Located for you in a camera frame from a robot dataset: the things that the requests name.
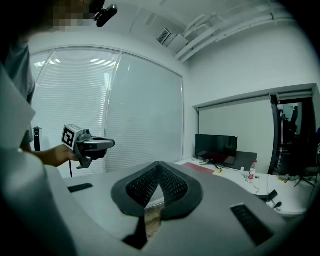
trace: water bottle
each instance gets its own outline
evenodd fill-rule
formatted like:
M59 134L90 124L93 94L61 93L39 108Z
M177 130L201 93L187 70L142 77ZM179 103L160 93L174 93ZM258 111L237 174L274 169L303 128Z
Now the water bottle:
M253 164L251 165L250 168L250 172L249 172L249 177L248 177L248 181L249 182L253 182L254 178L255 178L255 174L256 174L256 164L257 164L257 160L253 161Z

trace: gray shirt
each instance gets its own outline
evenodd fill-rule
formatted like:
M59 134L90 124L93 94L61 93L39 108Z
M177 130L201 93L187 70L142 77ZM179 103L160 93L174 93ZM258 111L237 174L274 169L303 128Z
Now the gray shirt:
M21 43L17 39L6 45L6 55L1 56L4 69L15 87L31 105L35 92L35 80L30 67L30 52L28 43ZM26 146L34 140L31 125L25 132L21 146Z

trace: black webcam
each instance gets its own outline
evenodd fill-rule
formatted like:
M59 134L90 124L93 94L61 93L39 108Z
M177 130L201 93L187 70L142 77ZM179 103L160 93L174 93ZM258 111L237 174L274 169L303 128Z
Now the black webcam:
M118 12L118 7L111 4L107 9L104 8L105 0L95 0L90 5L90 13L94 14L93 20L98 28L103 27Z

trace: black monitor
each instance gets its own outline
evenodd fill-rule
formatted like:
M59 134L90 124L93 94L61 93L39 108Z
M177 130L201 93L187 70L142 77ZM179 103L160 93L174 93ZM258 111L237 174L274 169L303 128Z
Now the black monitor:
M234 165L238 137L220 135L195 135L195 155L214 163Z

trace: black slot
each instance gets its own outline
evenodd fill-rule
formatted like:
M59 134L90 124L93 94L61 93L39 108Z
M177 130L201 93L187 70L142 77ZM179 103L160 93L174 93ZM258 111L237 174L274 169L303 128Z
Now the black slot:
M68 186L68 190L70 191L70 193L74 193L74 192L78 192L81 190L86 190L89 188L92 188L93 185L90 183L84 183L84 184L80 184L80 185L75 185L75 186Z
M231 211L257 246L273 236L273 233L244 204L231 207Z

